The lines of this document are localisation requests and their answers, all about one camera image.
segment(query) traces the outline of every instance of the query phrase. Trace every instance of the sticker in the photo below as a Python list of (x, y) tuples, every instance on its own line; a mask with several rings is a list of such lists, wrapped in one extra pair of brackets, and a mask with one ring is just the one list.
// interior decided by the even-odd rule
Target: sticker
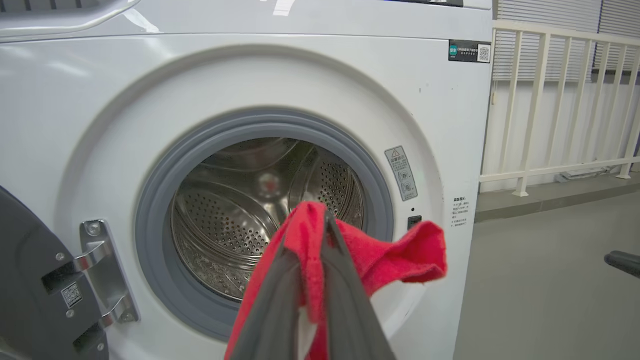
[(394, 171), (396, 182), (400, 189), (402, 201), (407, 201), (418, 196), (418, 190), (415, 188), (415, 180), (409, 166), (409, 159), (404, 154), (402, 146), (394, 147), (385, 151), (391, 170)]
[(449, 61), (490, 63), (491, 43), (469, 40), (449, 40)]
[(458, 227), (467, 224), (469, 219), (469, 201), (467, 197), (453, 198), (453, 209), (451, 210), (451, 227)]
[(80, 294), (80, 289), (78, 289), (78, 285), (73, 282), (71, 285), (62, 289), (62, 297), (65, 299), (65, 303), (67, 304), (67, 308), (71, 308), (73, 305), (76, 305), (80, 300), (82, 300), (82, 295)]
[(431, 4), (431, 5), (444, 5), (444, 6), (455, 6), (458, 8), (463, 7), (463, 0), (390, 0), (390, 1), (401, 1), (404, 3), (420, 3), (420, 4)]

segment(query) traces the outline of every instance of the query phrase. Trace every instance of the red towel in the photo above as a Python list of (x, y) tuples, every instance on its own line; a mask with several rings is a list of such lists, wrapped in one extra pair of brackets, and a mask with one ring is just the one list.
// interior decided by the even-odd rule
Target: red towel
[[(320, 260), (325, 211), (326, 208), (321, 203), (302, 202), (273, 235), (244, 292), (225, 359), (228, 360), (233, 352), (244, 321), (251, 311), (284, 234), (285, 247), (295, 252), (300, 260), (304, 291), (302, 298), (306, 299), (309, 320), (318, 323), (316, 337), (307, 359), (327, 358), (324, 271)], [(375, 240), (340, 220), (337, 223), (368, 296), (395, 280), (426, 282), (439, 279), (447, 273), (444, 235), (442, 229), (432, 222), (415, 225), (395, 243)]]

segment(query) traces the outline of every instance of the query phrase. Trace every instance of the metal hinge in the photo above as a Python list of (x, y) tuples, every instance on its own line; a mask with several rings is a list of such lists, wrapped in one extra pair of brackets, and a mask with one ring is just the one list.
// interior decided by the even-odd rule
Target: metal hinge
[(73, 264), (77, 272), (84, 272), (89, 279), (102, 311), (101, 326), (138, 321), (140, 317), (114, 251), (107, 222), (83, 222), (80, 242), (84, 253), (76, 257)]

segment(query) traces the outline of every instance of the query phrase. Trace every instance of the front-loading washing machine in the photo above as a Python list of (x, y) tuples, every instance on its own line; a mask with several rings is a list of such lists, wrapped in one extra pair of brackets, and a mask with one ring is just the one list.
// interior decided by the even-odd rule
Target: front-loading washing machine
[(315, 200), (381, 241), (444, 228), (447, 277), (372, 302), (398, 359), (452, 358), (491, 1), (0, 3), (5, 354), (222, 358)]

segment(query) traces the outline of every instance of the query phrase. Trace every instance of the qr code sticker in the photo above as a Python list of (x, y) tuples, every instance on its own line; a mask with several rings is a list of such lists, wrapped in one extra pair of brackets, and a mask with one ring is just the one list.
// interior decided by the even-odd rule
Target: qr code sticker
[(478, 44), (478, 62), (488, 63), (491, 58), (491, 45)]
[(82, 300), (80, 289), (78, 289), (78, 285), (75, 282), (62, 289), (62, 297), (65, 299), (65, 303), (69, 309)]

